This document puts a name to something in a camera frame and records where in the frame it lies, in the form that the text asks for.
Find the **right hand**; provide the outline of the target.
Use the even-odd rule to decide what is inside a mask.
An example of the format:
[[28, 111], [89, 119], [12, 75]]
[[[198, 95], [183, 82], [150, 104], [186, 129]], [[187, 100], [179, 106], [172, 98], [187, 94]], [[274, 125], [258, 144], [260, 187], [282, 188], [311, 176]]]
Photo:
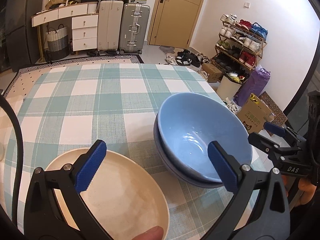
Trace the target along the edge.
[[296, 200], [293, 201], [293, 204], [290, 204], [289, 207], [298, 207], [300, 205], [305, 205], [310, 200], [312, 200], [313, 195], [316, 191], [316, 186], [313, 185], [310, 180], [306, 178], [300, 178], [298, 182], [298, 188], [300, 191], [300, 197], [296, 198]]

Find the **left hand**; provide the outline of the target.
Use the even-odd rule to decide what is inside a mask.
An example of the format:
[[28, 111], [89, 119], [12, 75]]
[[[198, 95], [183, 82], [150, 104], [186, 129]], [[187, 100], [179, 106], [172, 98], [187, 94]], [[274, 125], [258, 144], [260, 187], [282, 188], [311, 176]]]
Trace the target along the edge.
[[164, 234], [164, 230], [160, 226], [154, 226], [144, 233], [134, 237], [132, 240], [161, 240]]

